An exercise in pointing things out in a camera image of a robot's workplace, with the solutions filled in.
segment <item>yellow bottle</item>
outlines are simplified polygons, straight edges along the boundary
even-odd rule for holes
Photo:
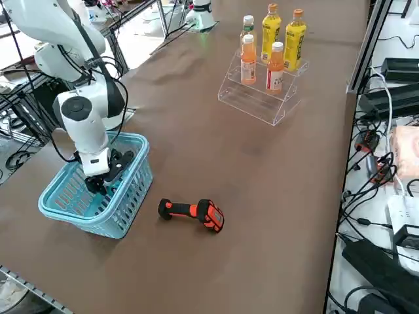
[[[242,49],[243,45],[243,37],[244,35],[250,34],[253,35],[253,45],[257,47],[257,41],[256,41],[256,31],[254,26],[255,18],[253,15],[246,15],[243,18],[243,30],[240,34],[240,49]]]
[[[294,10],[294,19],[286,28],[284,62],[288,71],[294,71],[300,65],[302,41],[307,30],[306,23],[301,19],[303,13],[301,9]]]
[[[264,63],[268,63],[270,54],[272,53],[272,44],[279,40],[281,18],[276,13],[278,5],[271,3],[268,6],[268,15],[263,19],[263,43],[261,59]]]

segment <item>white cable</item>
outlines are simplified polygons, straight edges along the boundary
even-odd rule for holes
[[[390,147],[390,130],[392,129],[392,120],[393,120],[392,95],[390,94],[390,91],[388,90],[386,78],[381,73],[377,72],[376,69],[374,69],[373,67],[371,68],[371,70],[381,78],[381,80],[384,84],[384,89],[386,90],[386,93],[387,93],[387,96],[388,96],[388,125],[387,125],[387,132],[386,132],[386,152],[391,152],[392,149]],[[397,183],[400,186],[401,195],[405,195],[406,194],[405,187],[403,186],[403,183],[401,182],[397,173],[394,175],[394,177],[395,177],[395,180],[397,181]]]

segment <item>orange juice bottle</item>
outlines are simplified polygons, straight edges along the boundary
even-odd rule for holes
[[[243,36],[242,46],[242,83],[253,84],[256,82],[256,47],[253,35]]]
[[[272,54],[266,75],[266,89],[270,94],[279,94],[281,92],[283,68],[283,43],[277,41],[272,44]]]

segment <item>bottle cap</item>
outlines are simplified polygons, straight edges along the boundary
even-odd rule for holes
[[[245,15],[243,18],[243,24],[245,25],[251,25],[255,22],[255,18],[253,15]]]
[[[277,9],[278,9],[278,5],[277,5],[276,3],[271,3],[271,4],[268,6],[268,11],[269,11],[269,12],[276,11]]]
[[[283,43],[280,41],[276,41],[272,44],[272,51],[282,51],[283,50]]]
[[[252,34],[247,34],[243,36],[243,43],[244,44],[251,44],[254,41]]]
[[[301,10],[301,9],[295,9],[294,10],[294,17],[295,18],[300,18],[301,16],[302,16],[302,14],[304,13],[304,11],[303,10]]]

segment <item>orange bottle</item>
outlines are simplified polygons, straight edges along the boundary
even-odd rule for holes
[[[242,83],[246,85],[256,82],[256,47],[253,35],[243,36],[242,46]]]
[[[283,43],[277,41],[272,44],[272,55],[266,75],[266,89],[270,94],[281,93],[283,68]]]
[[[257,47],[255,18],[252,15],[245,15],[243,18],[243,30],[240,34],[240,49],[242,49],[243,37],[247,34],[253,35],[253,44]]]

